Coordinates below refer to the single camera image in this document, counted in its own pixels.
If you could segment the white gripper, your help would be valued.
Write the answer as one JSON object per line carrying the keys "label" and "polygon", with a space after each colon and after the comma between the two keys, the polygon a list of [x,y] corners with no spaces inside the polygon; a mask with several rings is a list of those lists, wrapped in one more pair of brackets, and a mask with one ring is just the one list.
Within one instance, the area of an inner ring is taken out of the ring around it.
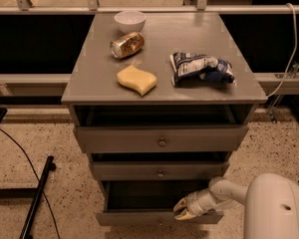
{"label": "white gripper", "polygon": [[208,189],[189,193],[174,205],[173,211],[180,212],[175,219],[179,221],[193,219],[195,216],[201,216],[211,209],[218,208],[220,203],[221,201]]}

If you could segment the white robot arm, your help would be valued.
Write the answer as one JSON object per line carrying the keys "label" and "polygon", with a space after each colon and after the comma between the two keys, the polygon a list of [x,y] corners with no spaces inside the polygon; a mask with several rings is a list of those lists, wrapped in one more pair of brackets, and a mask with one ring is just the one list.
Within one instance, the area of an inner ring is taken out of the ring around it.
{"label": "white robot arm", "polygon": [[244,206],[244,239],[299,239],[299,185],[273,173],[247,186],[214,177],[207,188],[181,198],[173,211],[177,220],[188,220],[235,202]]}

